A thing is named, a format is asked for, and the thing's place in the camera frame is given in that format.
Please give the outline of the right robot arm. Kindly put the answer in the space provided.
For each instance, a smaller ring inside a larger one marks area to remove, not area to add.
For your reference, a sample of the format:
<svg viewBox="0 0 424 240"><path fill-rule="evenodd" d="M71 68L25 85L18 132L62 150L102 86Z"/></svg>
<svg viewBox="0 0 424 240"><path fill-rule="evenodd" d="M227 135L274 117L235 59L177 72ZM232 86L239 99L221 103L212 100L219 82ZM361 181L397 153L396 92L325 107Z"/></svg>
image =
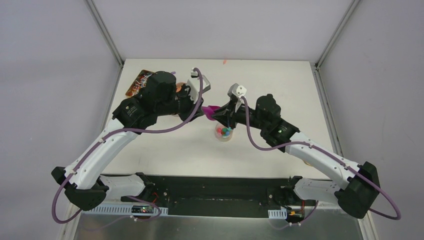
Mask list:
<svg viewBox="0 0 424 240"><path fill-rule="evenodd" d="M208 117L227 128L245 125L250 142L258 150L287 153L329 178L325 181L293 177L283 192L290 205L302 200L333 203L348 215L362 219L382 193L378 171L372 163L360 164L324 149L281 117L281 107L272 94L260 96L255 108L250 108L243 96L232 97L226 105L212 109Z"/></svg>

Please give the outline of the magenta plastic scoop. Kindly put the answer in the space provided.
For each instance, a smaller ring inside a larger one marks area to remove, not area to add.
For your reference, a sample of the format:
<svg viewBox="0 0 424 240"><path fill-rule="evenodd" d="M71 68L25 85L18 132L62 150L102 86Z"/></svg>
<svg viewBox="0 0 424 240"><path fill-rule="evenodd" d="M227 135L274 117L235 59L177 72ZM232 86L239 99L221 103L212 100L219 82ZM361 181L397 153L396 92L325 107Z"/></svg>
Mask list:
<svg viewBox="0 0 424 240"><path fill-rule="evenodd" d="M201 110L208 120L215 121L215 119L213 118L213 115L220 108L221 108L220 106L208 105L208 106L202 106Z"/></svg>

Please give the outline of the clear plastic jar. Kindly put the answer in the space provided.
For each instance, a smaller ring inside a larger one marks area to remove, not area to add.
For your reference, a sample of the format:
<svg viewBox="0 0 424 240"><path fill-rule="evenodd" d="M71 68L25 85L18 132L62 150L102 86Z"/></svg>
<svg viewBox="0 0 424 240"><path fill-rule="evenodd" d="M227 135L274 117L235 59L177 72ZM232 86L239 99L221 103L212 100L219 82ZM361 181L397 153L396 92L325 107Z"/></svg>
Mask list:
<svg viewBox="0 0 424 240"><path fill-rule="evenodd" d="M214 128L215 137L221 142L228 142L232 139L233 129L217 123Z"/></svg>

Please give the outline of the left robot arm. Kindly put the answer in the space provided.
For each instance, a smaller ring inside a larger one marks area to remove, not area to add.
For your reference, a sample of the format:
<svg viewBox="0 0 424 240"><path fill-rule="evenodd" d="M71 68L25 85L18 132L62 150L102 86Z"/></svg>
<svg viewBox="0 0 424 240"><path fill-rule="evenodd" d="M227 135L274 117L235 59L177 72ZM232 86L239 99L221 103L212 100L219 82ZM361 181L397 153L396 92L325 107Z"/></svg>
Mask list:
<svg viewBox="0 0 424 240"><path fill-rule="evenodd" d="M72 164L53 169L51 174L67 199L83 211L92 210L105 200L128 196L143 203L149 201L153 189L147 178L138 174L106 176L104 169L140 134L150 133L159 117L177 115L187 124L201 116L202 94L210 88L209 80L197 68L181 85L170 72L148 74L137 93L113 111L96 141Z"/></svg>

